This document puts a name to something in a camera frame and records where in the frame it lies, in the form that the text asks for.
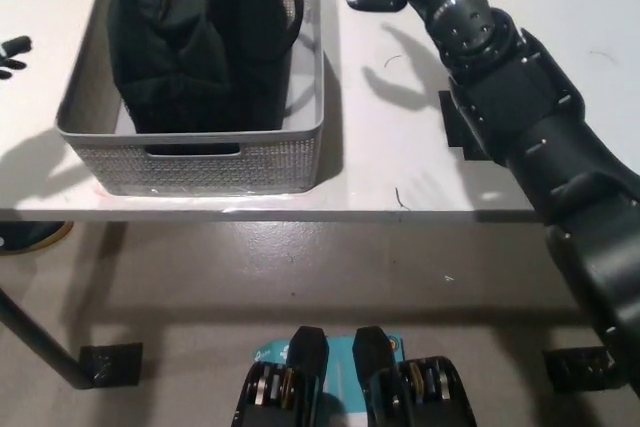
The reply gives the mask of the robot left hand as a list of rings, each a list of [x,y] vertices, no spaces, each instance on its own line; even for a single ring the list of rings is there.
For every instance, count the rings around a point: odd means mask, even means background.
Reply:
[[[1,43],[1,80],[5,81],[13,76],[14,71],[21,71],[27,64],[17,57],[30,52],[32,40],[29,36],[19,36]]]

